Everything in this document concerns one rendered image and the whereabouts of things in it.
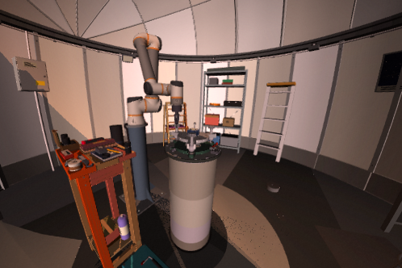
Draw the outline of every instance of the cylindrical pedestal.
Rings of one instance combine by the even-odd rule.
[[[126,126],[128,130],[128,139],[131,141],[132,150],[136,152],[136,156],[132,159],[132,174],[134,177],[134,188],[136,190],[136,199],[148,199],[151,202],[149,186],[149,170],[146,152],[146,127]]]
[[[210,159],[169,157],[171,238],[183,250],[203,248],[210,236],[217,157]]]

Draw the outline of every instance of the ladder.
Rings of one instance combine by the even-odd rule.
[[[173,140],[174,137],[171,136],[170,137],[170,128],[172,130],[174,130],[174,113],[171,112],[169,113],[169,111],[171,111],[171,103],[165,103],[164,105],[164,131],[162,133],[162,146],[165,146],[165,141],[167,141],[167,143],[170,142],[170,139]],[[182,131],[182,132],[187,132],[187,114],[186,114],[186,103],[183,103],[183,109],[182,109],[183,114],[180,114],[180,119],[183,118],[182,121],[178,121],[178,131]]]
[[[294,93],[295,93],[295,86],[296,86],[295,82],[281,82],[281,83],[267,83],[266,84],[264,107],[262,108],[262,117],[261,117],[261,122],[259,123],[258,137],[256,139],[256,144],[255,144],[255,148],[253,151],[253,155],[256,156],[258,154],[259,146],[269,148],[269,149],[276,149],[278,152],[277,152],[275,161],[280,162],[280,158],[282,157],[284,140],[285,140],[286,132],[287,132],[287,124],[289,122],[289,118],[291,115],[291,108],[292,108],[292,102],[293,102]],[[273,88],[273,87],[280,87],[280,88],[290,87],[291,90],[271,91],[271,88]],[[289,98],[287,99],[287,104],[286,105],[268,105],[268,99],[271,94],[289,94]],[[268,107],[285,107],[286,108],[285,118],[284,119],[266,118],[266,109]],[[265,131],[263,129],[265,120],[283,122],[284,125],[283,125],[282,133]],[[271,146],[268,144],[262,144],[261,143],[262,133],[269,133],[269,134],[280,136],[280,142],[278,144],[278,147]]]

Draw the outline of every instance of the ladder rung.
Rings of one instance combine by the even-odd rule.
[[[286,121],[285,119],[274,119],[274,118],[263,118],[263,119],[271,120],[271,121],[280,121],[280,122]]]
[[[271,145],[266,145],[266,144],[258,144],[258,145],[262,146],[262,147],[270,148],[270,149],[280,150],[279,147],[275,147],[275,146],[271,146]]]
[[[281,135],[282,135],[282,133],[277,133],[277,132],[268,132],[267,130],[261,130],[260,132],[265,132],[265,133],[275,134],[275,135],[278,135],[278,136],[281,136]]]

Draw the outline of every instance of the electrical box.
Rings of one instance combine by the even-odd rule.
[[[49,92],[48,72],[44,61],[13,57],[16,85],[19,91]]]

